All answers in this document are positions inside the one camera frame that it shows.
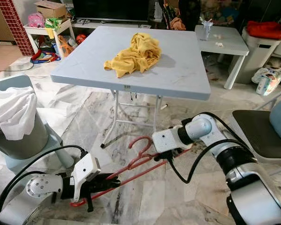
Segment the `table top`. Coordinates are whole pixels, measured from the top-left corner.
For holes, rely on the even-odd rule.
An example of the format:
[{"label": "table top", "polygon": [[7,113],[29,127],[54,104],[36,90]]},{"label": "table top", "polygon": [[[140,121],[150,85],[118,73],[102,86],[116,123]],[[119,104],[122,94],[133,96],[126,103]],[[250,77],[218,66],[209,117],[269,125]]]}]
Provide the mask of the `table top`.
[{"label": "table top", "polygon": [[[117,78],[104,62],[130,45],[137,32],[159,40],[160,60],[149,70]],[[51,72],[54,82],[207,100],[210,86],[195,32],[100,26]]]},{"label": "table top", "polygon": [[[212,26],[207,41],[201,40],[204,34],[203,25],[197,25],[195,32],[202,52],[230,55],[248,55],[249,53],[247,45],[235,28]],[[215,34],[221,35],[222,38],[216,38]],[[222,43],[223,47],[217,46],[216,42]]]}]

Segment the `white cloth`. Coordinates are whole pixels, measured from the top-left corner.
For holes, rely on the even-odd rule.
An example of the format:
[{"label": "white cloth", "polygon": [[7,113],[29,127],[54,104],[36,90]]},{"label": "white cloth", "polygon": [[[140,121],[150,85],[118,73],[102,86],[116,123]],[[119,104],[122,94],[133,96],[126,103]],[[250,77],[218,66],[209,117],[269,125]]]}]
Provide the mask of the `white cloth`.
[{"label": "white cloth", "polygon": [[30,135],[36,106],[32,87],[0,90],[0,129],[7,140],[21,140],[24,135]]}]

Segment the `pink bag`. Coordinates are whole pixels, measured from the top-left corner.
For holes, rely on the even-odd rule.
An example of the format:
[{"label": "pink bag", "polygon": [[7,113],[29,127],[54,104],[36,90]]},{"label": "pink bag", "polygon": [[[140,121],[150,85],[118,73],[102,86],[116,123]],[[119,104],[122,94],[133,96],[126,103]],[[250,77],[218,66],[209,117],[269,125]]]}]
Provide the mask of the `pink bag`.
[{"label": "pink bag", "polygon": [[45,27],[45,19],[41,13],[33,13],[28,16],[28,26]]}]

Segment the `red ball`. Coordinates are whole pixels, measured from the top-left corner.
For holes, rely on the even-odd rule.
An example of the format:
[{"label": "red ball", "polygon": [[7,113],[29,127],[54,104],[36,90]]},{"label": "red ball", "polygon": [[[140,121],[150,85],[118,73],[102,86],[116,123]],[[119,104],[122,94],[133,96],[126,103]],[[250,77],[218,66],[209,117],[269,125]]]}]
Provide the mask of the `red ball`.
[{"label": "red ball", "polygon": [[84,34],[79,34],[76,37],[76,42],[77,42],[77,44],[80,45],[85,39],[86,39],[86,36]]}]

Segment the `brick column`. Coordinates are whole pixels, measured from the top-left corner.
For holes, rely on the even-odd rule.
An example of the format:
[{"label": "brick column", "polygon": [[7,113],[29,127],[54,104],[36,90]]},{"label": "brick column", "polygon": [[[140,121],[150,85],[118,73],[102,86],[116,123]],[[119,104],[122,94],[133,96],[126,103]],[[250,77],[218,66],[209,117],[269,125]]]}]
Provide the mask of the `brick column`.
[{"label": "brick column", "polygon": [[33,48],[28,39],[25,29],[22,26],[19,15],[15,9],[12,0],[0,0],[0,10],[4,16],[4,19],[13,34],[17,45],[20,48],[22,55],[32,56],[34,55]]}]

